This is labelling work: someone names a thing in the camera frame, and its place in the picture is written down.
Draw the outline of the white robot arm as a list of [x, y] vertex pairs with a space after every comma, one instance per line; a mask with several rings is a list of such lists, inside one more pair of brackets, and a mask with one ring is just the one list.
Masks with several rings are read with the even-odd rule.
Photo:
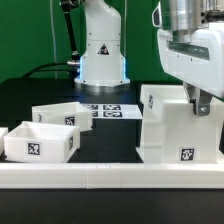
[[[120, 14], [105, 0], [60, 0], [60, 6], [74, 82], [95, 90], [129, 84]], [[224, 11], [217, 0], [159, 0], [152, 23], [164, 72], [183, 82], [195, 114], [209, 114], [211, 98], [224, 98]]]

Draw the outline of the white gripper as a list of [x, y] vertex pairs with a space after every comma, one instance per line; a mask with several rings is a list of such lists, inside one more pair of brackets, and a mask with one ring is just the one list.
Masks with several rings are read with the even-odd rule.
[[169, 31], [159, 29], [157, 40], [164, 72], [186, 82], [183, 87], [192, 104], [196, 103], [195, 87], [202, 89], [197, 115], [209, 115], [212, 95], [224, 98], [224, 29], [198, 29], [190, 44], [175, 43]]

